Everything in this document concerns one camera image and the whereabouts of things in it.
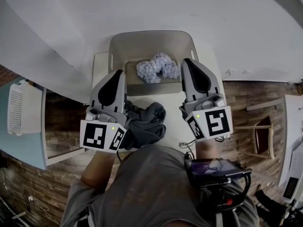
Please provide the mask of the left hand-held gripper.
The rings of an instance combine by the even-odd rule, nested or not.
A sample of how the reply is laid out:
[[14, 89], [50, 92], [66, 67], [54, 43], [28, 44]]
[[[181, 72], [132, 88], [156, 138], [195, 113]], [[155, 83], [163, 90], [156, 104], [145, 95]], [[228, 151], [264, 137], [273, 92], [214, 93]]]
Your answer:
[[80, 122], [80, 146], [106, 153], [116, 153], [127, 129], [123, 114], [127, 93], [126, 74], [116, 70], [98, 82], [90, 96], [90, 106]]

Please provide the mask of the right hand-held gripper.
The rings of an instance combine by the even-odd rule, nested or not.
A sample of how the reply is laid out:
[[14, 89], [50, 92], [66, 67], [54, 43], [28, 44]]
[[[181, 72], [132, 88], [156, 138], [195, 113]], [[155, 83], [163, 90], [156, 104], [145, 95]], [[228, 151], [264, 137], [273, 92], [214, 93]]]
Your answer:
[[216, 75], [205, 65], [185, 58], [182, 87], [187, 101], [179, 109], [195, 140], [202, 142], [233, 133], [231, 107], [226, 105]]

